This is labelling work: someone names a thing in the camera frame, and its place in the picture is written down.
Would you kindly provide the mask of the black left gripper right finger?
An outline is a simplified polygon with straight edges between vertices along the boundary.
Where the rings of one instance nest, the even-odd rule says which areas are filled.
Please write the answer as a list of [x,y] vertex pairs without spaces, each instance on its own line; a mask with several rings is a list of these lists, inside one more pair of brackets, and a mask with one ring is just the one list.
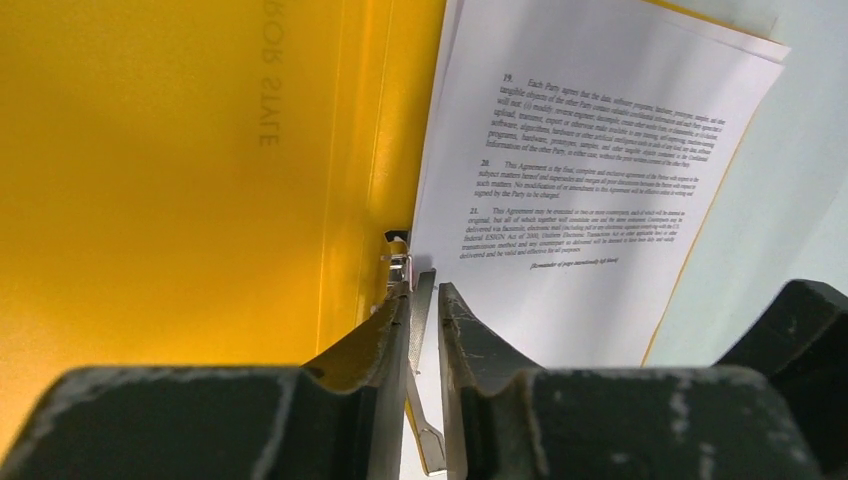
[[743,367],[545,369],[438,289],[451,479],[818,479],[784,399]]

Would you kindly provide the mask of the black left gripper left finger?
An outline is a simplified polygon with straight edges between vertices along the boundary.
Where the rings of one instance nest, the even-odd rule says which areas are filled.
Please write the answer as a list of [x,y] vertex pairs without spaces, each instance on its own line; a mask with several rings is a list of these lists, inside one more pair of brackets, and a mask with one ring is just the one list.
[[410,291],[300,366],[95,366],[41,396],[5,479],[395,479]]

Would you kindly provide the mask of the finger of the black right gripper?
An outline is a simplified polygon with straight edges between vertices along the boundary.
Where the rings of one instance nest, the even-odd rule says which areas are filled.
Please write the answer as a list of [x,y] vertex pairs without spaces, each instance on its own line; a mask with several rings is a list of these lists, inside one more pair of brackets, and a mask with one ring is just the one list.
[[716,362],[753,369],[789,405],[825,474],[847,472],[847,296],[827,283],[787,282]]

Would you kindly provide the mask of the metal folder clip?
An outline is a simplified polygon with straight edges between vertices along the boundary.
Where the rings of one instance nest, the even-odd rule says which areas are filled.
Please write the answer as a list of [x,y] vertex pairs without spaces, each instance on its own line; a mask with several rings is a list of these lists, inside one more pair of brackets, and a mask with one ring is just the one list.
[[418,373],[424,343],[436,270],[415,272],[407,230],[387,230],[384,232],[384,239],[388,250],[381,255],[381,260],[388,263],[386,290],[391,291],[395,285],[406,282],[411,292],[405,413],[412,429],[422,470],[427,476],[434,476],[446,472],[445,440],[440,429],[431,424],[425,416],[415,376]]

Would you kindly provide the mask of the white text paper sheet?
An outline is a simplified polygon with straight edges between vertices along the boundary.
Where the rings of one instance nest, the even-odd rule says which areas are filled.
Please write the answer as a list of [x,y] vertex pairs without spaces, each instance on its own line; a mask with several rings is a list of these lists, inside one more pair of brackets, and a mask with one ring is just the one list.
[[790,49],[712,1],[450,1],[419,271],[553,368],[644,364]]

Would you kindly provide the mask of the yellow plastic folder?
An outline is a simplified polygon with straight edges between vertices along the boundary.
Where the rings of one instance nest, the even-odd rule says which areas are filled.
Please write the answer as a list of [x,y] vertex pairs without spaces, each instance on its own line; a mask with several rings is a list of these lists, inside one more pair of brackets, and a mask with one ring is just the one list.
[[448,2],[2,3],[1,465],[70,370],[300,366],[377,311]]

